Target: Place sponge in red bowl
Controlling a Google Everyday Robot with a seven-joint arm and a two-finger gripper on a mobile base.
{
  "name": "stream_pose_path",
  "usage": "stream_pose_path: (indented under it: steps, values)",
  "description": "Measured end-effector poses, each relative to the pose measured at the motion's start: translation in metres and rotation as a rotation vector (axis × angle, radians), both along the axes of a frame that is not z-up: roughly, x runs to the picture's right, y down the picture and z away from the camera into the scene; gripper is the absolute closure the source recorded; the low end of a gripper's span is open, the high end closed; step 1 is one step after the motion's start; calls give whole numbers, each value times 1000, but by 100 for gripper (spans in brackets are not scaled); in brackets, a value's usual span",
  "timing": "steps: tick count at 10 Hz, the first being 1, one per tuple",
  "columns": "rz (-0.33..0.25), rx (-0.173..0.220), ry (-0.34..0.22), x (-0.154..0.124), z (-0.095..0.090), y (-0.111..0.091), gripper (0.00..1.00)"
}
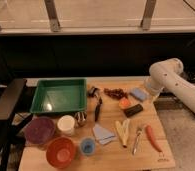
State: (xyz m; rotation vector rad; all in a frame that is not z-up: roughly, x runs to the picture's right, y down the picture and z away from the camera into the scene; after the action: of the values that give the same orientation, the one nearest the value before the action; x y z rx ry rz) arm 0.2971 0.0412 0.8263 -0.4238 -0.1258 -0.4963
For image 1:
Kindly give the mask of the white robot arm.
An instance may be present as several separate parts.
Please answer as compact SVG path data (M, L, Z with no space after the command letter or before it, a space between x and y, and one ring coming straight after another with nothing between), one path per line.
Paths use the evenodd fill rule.
M144 87L152 95L166 88L195 113L195 85L180 76L183 69L178 58L156 62L149 68L150 76L144 81Z

